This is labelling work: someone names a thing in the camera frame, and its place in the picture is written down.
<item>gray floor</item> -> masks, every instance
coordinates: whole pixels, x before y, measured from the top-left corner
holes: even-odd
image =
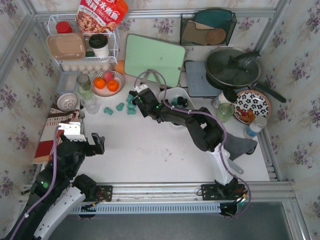
[[[69,216],[49,240],[291,240],[281,203],[255,203],[236,219],[215,214]]]

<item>gray cloth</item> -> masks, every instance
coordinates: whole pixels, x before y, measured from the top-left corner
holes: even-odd
[[[255,140],[236,137],[228,133],[223,147],[230,153],[229,159],[233,161],[243,154],[253,154],[257,144]]]

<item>dish rack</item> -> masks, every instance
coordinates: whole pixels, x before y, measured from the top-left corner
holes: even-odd
[[[47,30],[49,34],[57,34],[56,25],[61,21],[68,22],[72,27],[72,32],[81,32],[76,24],[76,13],[70,14],[55,14],[51,15],[48,21]],[[94,35],[95,33],[82,33],[85,37],[86,44],[89,46],[89,38]],[[58,61],[55,59],[57,64],[79,64],[79,63],[88,63],[88,64],[102,64],[102,63],[118,63],[118,50],[119,50],[119,31],[118,28],[114,30],[114,32],[101,32],[101,34],[105,35],[108,38],[108,47],[109,47],[109,56],[90,56],[85,57],[81,60],[74,60],[74,61]]]

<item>black cup lid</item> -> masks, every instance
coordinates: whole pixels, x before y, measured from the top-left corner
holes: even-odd
[[[103,34],[94,34],[89,38],[89,45],[93,49],[103,48],[108,44],[108,39]]]
[[[225,90],[223,90],[223,95],[230,103],[234,103],[238,98],[236,91],[230,87],[227,87]]]

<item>red lid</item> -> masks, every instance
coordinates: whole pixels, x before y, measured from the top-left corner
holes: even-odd
[[[61,21],[58,22],[57,25],[55,26],[56,31],[58,34],[68,34],[72,33],[72,28],[69,23],[66,21]]]

